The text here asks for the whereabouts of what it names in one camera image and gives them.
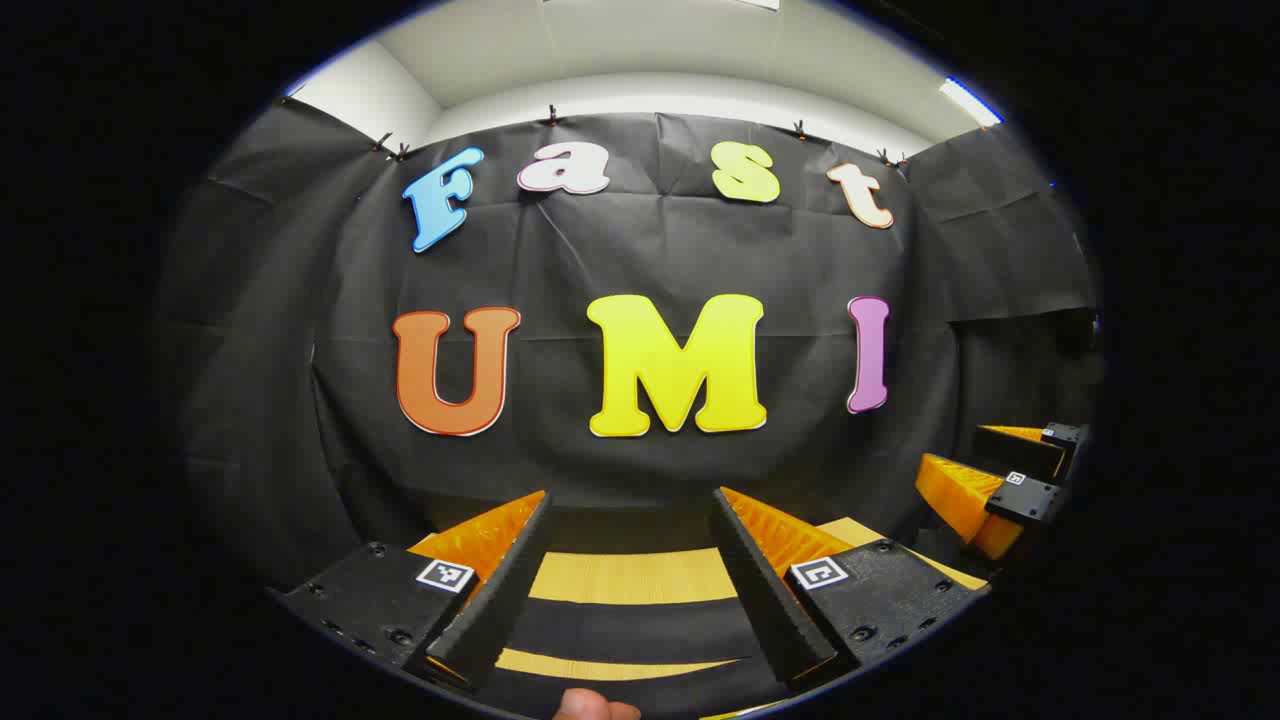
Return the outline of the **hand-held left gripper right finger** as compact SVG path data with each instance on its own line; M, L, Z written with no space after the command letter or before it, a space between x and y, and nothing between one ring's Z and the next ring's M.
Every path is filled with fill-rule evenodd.
M895 539L852 544L727 487L712 495L710 532L765 660L788 687L878 667L991 592Z

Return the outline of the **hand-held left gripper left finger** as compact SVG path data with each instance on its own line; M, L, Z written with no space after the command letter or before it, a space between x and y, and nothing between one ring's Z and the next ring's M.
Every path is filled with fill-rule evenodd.
M479 691L504 651L549 541L540 489L408 548L371 541L273 598L306 626L402 676Z

